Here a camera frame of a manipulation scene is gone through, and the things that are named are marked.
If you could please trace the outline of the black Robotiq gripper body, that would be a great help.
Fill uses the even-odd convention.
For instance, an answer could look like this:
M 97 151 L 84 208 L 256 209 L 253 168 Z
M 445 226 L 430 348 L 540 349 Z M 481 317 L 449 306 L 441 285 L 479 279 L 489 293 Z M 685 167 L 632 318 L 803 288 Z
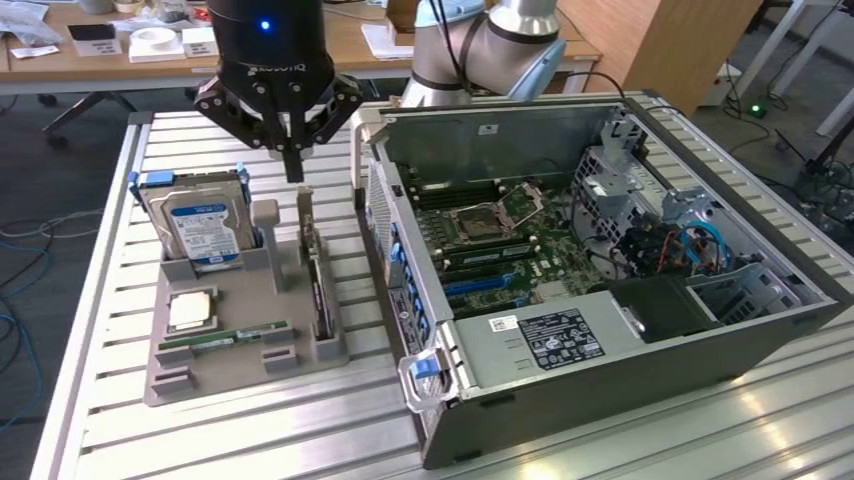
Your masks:
M 334 68 L 321 3 L 209 1 L 206 6 L 220 61 L 218 85 L 204 92 L 204 115 L 224 119 L 233 96 L 258 113 L 293 118 L 324 101 L 313 118 L 334 118 Z

